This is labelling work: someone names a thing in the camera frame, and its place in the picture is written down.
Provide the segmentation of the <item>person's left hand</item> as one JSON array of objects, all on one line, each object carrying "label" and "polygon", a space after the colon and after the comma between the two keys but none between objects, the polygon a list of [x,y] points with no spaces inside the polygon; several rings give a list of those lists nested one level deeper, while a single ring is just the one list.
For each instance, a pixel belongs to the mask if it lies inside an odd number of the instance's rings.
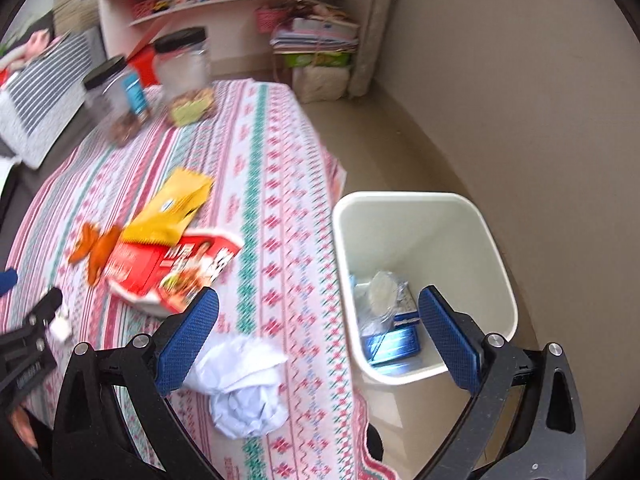
[{"label": "person's left hand", "polygon": [[29,448],[38,448],[32,424],[24,408],[18,406],[9,416],[9,421],[16,434]]}]

